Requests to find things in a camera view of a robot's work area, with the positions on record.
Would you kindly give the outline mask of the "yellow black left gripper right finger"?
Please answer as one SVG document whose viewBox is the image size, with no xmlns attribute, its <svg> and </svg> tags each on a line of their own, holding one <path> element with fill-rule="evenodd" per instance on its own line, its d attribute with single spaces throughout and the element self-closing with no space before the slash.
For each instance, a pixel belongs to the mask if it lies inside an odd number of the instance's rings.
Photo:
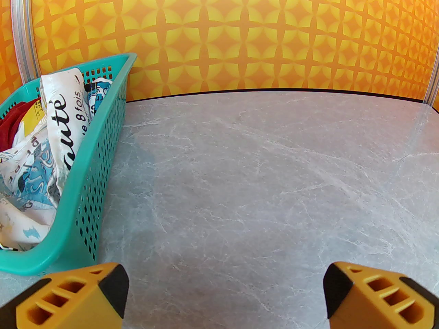
<svg viewBox="0 0 439 329">
<path fill-rule="evenodd" d="M 401 273 L 338 261 L 323 292 L 330 329 L 439 329 L 439 297 Z"/>
</svg>

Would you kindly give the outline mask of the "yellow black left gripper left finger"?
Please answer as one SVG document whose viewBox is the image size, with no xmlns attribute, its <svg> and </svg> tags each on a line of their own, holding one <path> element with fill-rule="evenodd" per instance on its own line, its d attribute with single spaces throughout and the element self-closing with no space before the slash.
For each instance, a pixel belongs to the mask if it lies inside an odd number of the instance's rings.
<svg viewBox="0 0 439 329">
<path fill-rule="evenodd" d="M 51 273 L 0 307 L 0 329 L 122 329 L 129 287 L 116 262 Z"/>
</svg>

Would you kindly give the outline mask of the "white cartoon print garment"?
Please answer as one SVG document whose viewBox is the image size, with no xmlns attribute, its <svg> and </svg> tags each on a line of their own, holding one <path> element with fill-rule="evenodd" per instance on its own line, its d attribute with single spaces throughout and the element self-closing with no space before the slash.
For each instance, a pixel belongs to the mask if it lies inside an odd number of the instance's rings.
<svg viewBox="0 0 439 329">
<path fill-rule="evenodd" d="M 0 249 L 27 251 L 47 235 L 68 175 L 111 76 L 84 80 L 78 68 L 44 75 L 38 100 L 0 152 Z"/>
</svg>

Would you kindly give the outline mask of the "dark red shirt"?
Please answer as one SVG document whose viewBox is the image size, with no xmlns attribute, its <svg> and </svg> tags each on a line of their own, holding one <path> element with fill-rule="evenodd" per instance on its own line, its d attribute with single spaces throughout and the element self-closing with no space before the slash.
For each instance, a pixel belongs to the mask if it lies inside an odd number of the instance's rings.
<svg viewBox="0 0 439 329">
<path fill-rule="evenodd" d="M 19 102 L 0 119 L 0 152 L 13 147 L 13 141 L 17 134 L 19 124 L 27 111 L 38 101 L 36 98 L 30 102 Z"/>
</svg>

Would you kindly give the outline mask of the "teal perforated plastic basket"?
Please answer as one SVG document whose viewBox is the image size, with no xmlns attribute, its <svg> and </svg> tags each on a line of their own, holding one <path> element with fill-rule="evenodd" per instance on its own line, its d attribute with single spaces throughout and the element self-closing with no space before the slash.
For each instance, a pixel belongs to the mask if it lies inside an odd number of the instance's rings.
<svg viewBox="0 0 439 329">
<path fill-rule="evenodd" d="M 86 81 L 105 75 L 113 83 L 82 141 L 48 235 L 28 251 L 1 250 L 0 272 L 45 275 L 97 263 L 105 194 L 136 58 L 124 53 L 78 65 Z"/>
</svg>

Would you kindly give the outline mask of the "aluminium frame post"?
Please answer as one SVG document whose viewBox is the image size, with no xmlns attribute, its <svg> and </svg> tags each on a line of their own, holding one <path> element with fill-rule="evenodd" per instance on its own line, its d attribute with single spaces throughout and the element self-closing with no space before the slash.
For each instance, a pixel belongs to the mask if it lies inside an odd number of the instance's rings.
<svg viewBox="0 0 439 329">
<path fill-rule="evenodd" d="M 32 21 L 31 0 L 11 0 L 12 33 L 23 84 L 41 76 Z"/>
<path fill-rule="evenodd" d="M 423 103 L 433 107 L 436 96 L 439 92 L 439 47 L 436 52 L 435 61 L 432 68 L 429 84 L 425 93 Z"/>
</svg>

